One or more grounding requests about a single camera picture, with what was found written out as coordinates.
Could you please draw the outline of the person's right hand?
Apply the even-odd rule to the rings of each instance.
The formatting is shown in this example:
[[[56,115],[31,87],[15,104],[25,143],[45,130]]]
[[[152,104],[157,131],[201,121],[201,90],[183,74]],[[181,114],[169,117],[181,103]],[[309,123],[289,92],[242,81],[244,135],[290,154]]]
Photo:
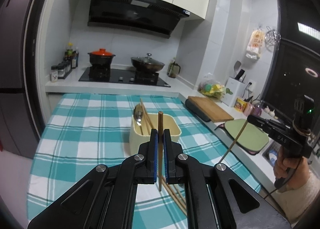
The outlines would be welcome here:
[[[285,158],[284,148],[281,146],[278,151],[277,161],[274,164],[273,172],[277,179],[287,178],[289,173],[286,171],[288,168],[295,169],[295,173],[286,184],[287,189],[299,189],[304,186],[310,178],[310,171],[308,166],[308,159],[302,157]]]

